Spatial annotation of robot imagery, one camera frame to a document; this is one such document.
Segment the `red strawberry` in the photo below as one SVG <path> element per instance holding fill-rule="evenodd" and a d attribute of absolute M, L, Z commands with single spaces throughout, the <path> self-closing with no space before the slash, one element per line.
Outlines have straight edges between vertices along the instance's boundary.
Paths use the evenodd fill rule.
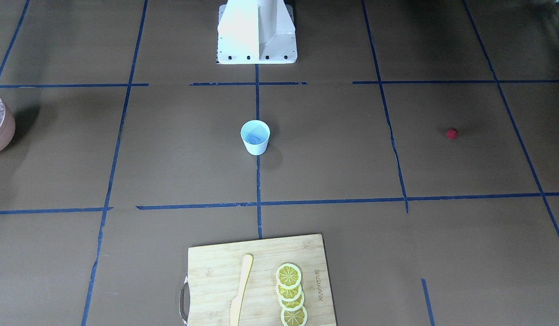
<path fill-rule="evenodd" d="M 446 131 L 446 137 L 448 139 L 456 139 L 459 136 L 459 132 L 456 129 L 448 129 Z"/>

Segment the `lemon slice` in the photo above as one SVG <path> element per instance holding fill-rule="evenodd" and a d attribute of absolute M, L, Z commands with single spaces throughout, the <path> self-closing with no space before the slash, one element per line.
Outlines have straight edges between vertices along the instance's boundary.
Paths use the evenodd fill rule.
<path fill-rule="evenodd" d="M 275 278 L 278 286 L 291 290 L 302 282 L 302 271 L 298 266 L 292 263 L 285 263 L 278 266 L 275 272 Z"/>
<path fill-rule="evenodd" d="M 282 297 L 281 295 L 279 295 L 278 297 L 278 301 L 280 306 L 282 307 L 282 310 L 286 310 L 289 312 L 293 312 L 298 309 L 301 309 L 304 306 L 305 299 L 306 297 L 303 292 L 300 295 L 298 295 L 298 297 L 296 297 L 294 301 L 286 301 L 285 298 Z"/>
<path fill-rule="evenodd" d="M 297 310 L 281 310 L 281 323 L 283 326 L 305 326 L 307 319 L 307 309 L 304 306 Z"/>
<path fill-rule="evenodd" d="M 300 298 L 302 295 L 302 285 L 298 285 L 292 289 L 287 289 L 281 285 L 276 287 L 278 298 L 285 302 L 294 302 Z"/>

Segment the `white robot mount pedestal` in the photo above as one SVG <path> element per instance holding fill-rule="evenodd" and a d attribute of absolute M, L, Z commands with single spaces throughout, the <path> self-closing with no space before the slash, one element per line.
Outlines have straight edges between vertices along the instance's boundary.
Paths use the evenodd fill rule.
<path fill-rule="evenodd" d="M 219 7 L 217 33 L 218 64 L 297 62 L 294 8 L 284 0 L 228 0 Z"/>

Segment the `bamboo cutting board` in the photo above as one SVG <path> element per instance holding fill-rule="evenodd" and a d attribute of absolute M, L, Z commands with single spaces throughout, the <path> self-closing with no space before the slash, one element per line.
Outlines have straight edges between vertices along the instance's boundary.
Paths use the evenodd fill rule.
<path fill-rule="evenodd" d="M 335 326 L 331 283 L 321 235 L 299 235 L 238 243 L 195 246 L 188 250 L 190 309 L 187 326 L 230 326 L 232 299 L 237 294 L 242 259 L 253 255 L 239 326 L 282 326 L 276 291 L 278 266 L 292 263 L 302 272 L 306 326 Z"/>

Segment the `front lemon slice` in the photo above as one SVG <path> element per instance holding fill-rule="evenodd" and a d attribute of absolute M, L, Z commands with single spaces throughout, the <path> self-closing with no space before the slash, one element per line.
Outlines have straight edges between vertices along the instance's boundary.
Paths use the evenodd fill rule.
<path fill-rule="evenodd" d="M 297 310 L 281 310 L 281 323 L 283 326 L 305 326 L 307 319 L 307 309 L 304 306 Z"/>

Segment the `light blue cup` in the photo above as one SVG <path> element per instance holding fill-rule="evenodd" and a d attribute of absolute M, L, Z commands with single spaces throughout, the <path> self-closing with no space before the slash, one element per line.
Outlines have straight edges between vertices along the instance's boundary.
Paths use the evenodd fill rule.
<path fill-rule="evenodd" d="M 244 146 L 251 155 L 262 155 L 270 139 L 270 128 L 262 120 L 249 120 L 240 131 Z"/>

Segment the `yellow plastic knife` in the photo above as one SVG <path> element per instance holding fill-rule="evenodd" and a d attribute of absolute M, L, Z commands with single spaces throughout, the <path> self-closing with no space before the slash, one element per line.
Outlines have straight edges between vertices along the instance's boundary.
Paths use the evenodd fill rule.
<path fill-rule="evenodd" d="M 249 273 L 251 272 L 252 264 L 253 264 L 253 255 L 245 254 L 243 256 L 241 269 L 240 269 L 238 291 L 234 299 L 232 299 L 230 305 L 229 324 L 231 326 L 239 325 L 242 303 L 244 300 L 245 289 L 249 279 Z"/>

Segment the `top lemon slice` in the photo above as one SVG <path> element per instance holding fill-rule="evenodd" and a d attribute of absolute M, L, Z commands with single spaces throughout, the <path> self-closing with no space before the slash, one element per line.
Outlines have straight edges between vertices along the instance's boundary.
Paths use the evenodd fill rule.
<path fill-rule="evenodd" d="M 302 271 L 298 266 L 292 263 L 285 263 L 278 266 L 275 272 L 275 278 L 278 286 L 291 290 L 302 282 Z"/>

